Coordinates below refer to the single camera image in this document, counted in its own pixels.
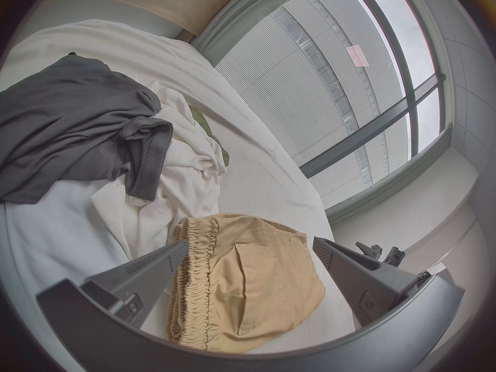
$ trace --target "building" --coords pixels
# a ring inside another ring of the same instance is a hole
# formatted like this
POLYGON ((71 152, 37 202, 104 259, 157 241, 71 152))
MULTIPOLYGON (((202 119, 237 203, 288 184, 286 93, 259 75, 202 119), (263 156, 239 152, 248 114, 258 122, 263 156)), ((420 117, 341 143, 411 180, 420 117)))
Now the building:
MULTIPOLYGON (((400 101, 396 64, 360 0, 290 0, 216 68, 303 165, 400 101)), ((310 178, 325 208, 409 158, 408 116, 310 178)))

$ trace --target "pile of clothes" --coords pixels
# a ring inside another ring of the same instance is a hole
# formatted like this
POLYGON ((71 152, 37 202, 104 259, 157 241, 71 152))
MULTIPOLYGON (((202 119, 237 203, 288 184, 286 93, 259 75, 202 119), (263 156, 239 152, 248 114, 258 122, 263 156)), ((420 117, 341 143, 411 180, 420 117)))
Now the pile of clothes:
POLYGON ((0 202, 36 204, 58 180, 107 180, 91 197, 129 260, 174 241, 167 340, 241 353, 322 301, 306 235, 219 214, 229 154, 182 94, 70 53, 0 92, 0 202))

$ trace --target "dark gray shirt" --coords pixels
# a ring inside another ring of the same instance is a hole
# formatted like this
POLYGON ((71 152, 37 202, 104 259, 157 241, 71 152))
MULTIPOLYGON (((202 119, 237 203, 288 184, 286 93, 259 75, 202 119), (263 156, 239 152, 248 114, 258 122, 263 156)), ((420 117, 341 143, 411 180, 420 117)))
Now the dark gray shirt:
POLYGON ((59 179, 114 180, 153 200, 173 128, 151 90, 69 54, 0 92, 0 202, 35 204, 59 179))

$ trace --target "folded tan shorts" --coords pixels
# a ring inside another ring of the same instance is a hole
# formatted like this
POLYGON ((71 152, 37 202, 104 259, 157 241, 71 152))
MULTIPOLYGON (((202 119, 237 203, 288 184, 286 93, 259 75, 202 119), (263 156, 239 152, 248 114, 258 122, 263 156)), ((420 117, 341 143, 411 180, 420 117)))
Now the folded tan shorts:
POLYGON ((218 214, 183 220, 175 236, 189 253, 171 291, 170 342, 243 353, 299 325, 326 293, 307 236, 287 226, 218 214))

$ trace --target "white bed sheet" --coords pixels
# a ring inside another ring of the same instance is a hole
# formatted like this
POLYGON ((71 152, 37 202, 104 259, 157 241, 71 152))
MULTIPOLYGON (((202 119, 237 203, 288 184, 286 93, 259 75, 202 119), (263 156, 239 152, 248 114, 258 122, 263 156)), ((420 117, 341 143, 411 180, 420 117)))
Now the white bed sheet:
MULTIPOLYGON (((143 84, 157 80, 181 92, 186 102, 205 114, 231 157, 227 173, 220 177, 220 212, 255 215, 294 227, 307 233, 309 249, 314 236, 332 239, 322 202, 311 183, 239 94, 189 44, 100 20, 50 28, 12 49, 0 72, 0 90, 72 51, 101 59, 112 70, 143 84)), ((22 282, 25 293, 11 286, 9 295, 18 298, 12 299, 14 304, 26 295, 30 299, 33 309, 21 316, 42 342, 55 340, 55 336, 47 331, 46 322, 39 320, 36 293, 64 277, 80 284, 90 274, 127 261, 89 200, 104 183, 60 181, 37 205, 7 204, 5 214, 0 210, 0 231, 4 230, 0 232, 0 253, 5 260, 0 269, 2 281, 9 280, 6 274, 16 274, 15 279, 22 282), (6 266, 10 270, 15 267, 16 272, 7 271, 6 266), (40 326, 44 328, 37 335, 40 326)), ((324 301, 296 329, 252 353, 300 349, 355 330, 350 308, 312 250, 311 254, 326 287, 324 301)), ((144 330, 163 337, 165 316, 159 307, 154 311, 144 330)), ((53 349, 52 356, 64 358, 58 353, 59 344, 53 349)))

